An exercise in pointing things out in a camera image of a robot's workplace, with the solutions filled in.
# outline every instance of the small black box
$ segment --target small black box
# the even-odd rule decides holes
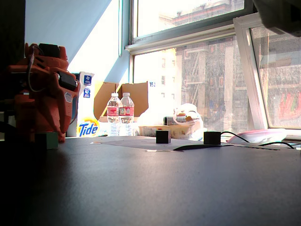
[[[156,131],[156,143],[157,144],[169,144],[171,140],[170,130],[157,130]]]
[[[205,145],[220,145],[221,144],[221,132],[204,132],[204,144]]]

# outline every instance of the bottle label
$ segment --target bottle label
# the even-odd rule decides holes
[[[119,107],[108,107],[107,116],[119,116]]]
[[[134,116],[134,107],[121,107],[120,115],[122,116]]]

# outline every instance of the sheet of paper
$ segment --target sheet of paper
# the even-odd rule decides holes
[[[92,142],[92,144],[106,144],[106,145],[117,145],[124,147],[135,147],[146,150],[160,150],[160,151],[172,151],[178,147],[184,145],[202,145],[201,141],[192,141],[186,139],[171,139],[169,144],[156,144],[156,139],[125,139],[125,140],[115,140],[108,142]]]

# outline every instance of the cable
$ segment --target cable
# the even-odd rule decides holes
[[[45,89],[45,87],[42,88],[42,89],[40,89],[40,90],[34,90],[34,89],[32,88],[31,83],[30,83],[30,73],[31,73],[31,70],[32,70],[33,62],[34,62],[34,49],[35,49],[35,48],[37,48],[37,49],[40,51],[40,53],[41,53],[42,55],[44,55],[44,52],[43,52],[43,50],[42,50],[40,47],[38,47],[38,46],[33,46],[33,47],[32,47],[32,50],[33,50],[33,51],[32,51],[32,56],[30,57],[30,60],[29,60],[28,66],[27,66],[26,73],[27,73],[27,83],[28,83],[29,89],[30,89],[32,92],[38,93],[38,92],[43,91],[43,90]]]
[[[266,146],[266,145],[273,145],[273,144],[284,144],[284,145],[289,146],[291,149],[294,149],[293,146],[291,146],[289,143],[286,143],[286,142],[271,142],[271,143],[262,144],[262,145],[259,145],[259,146]]]
[[[230,134],[233,134],[233,135],[237,136],[238,138],[240,138],[240,139],[246,141],[247,143],[249,143],[249,141],[247,141],[246,139],[240,137],[239,135],[236,135],[235,133],[232,133],[232,132],[229,132],[229,131],[224,131],[224,132],[222,132],[221,134],[223,134],[223,133],[230,133]]]
[[[79,89],[80,89],[80,82],[78,80],[76,80],[76,82],[79,85]],[[76,119],[76,117],[77,117],[77,113],[78,113],[77,108],[78,108],[78,105],[79,105],[79,96],[77,96],[77,100],[76,100],[76,112],[75,112],[75,116],[74,116],[73,120],[70,122],[69,125],[71,125],[74,122],[74,120]]]

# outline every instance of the dark table surface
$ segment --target dark table surface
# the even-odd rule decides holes
[[[99,140],[47,152],[2,145],[5,225],[301,226],[300,151],[153,153],[90,144]]]

